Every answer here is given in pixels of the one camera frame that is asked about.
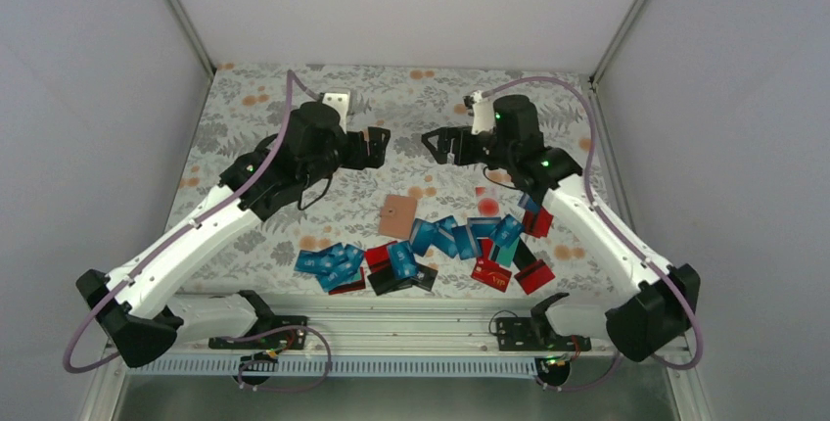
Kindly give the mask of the black VIP card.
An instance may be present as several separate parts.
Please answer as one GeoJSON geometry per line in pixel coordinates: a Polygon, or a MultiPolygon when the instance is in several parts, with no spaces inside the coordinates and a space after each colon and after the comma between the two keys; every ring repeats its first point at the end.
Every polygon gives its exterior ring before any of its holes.
{"type": "Polygon", "coordinates": [[[438,278],[438,271],[424,264],[417,264],[417,270],[409,278],[414,287],[431,292],[438,278]]]}

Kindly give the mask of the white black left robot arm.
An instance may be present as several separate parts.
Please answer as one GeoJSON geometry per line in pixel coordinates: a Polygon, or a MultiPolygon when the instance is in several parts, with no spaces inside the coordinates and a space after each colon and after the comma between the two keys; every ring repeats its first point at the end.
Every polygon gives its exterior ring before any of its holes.
{"type": "Polygon", "coordinates": [[[228,166],[192,212],[151,248],[108,273],[90,269],[77,279],[92,320],[127,366],[145,366],[177,343],[220,338],[257,348],[270,339],[276,316],[256,292],[177,292],[240,235],[299,204],[308,188],[331,180],[338,169],[384,164],[390,132],[346,131],[343,120],[321,101],[291,110],[278,133],[228,166]]]}

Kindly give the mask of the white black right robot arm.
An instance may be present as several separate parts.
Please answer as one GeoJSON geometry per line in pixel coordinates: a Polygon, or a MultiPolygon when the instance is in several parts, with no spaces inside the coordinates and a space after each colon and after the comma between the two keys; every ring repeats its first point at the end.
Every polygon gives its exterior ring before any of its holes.
{"type": "Polygon", "coordinates": [[[471,126],[440,127],[421,141],[439,164],[483,164],[505,170],[515,188],[562,222],[611,278],[614,293],[587,301],[568,293],[533,310],[532,341],[553,350],[567,337],[609,341],[640,362],[691,331],[698,362],[703,352],[695,315],[701,279],[689,264],[674,265],[646,245],[606,209],[588,179],[588,168],[567,151],[548,146],[536,106],[524,95],[466,100],[471,126]]]}

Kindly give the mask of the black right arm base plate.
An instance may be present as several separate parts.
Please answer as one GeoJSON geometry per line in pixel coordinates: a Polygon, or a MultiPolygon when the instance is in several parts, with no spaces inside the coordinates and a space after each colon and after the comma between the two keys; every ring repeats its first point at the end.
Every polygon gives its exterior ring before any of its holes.
{"type": "Polygon", "coordinates": [[[501,351],[590,351],[591,341],[583,337],[560,336],[547,323],[530,317],[503,316],[494,320],[498,347],[501,351]]]}

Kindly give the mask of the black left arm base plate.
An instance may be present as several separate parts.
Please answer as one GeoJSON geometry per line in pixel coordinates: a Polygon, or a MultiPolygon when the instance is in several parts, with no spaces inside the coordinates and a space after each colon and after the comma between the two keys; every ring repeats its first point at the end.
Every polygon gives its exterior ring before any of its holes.
{"type": "Polygon", "coordinates": [[[302,350],[305,344],[307,316],[276,315],[261,317],[254,326],[240,337],[210,338],[212,350],[302,350]]]}

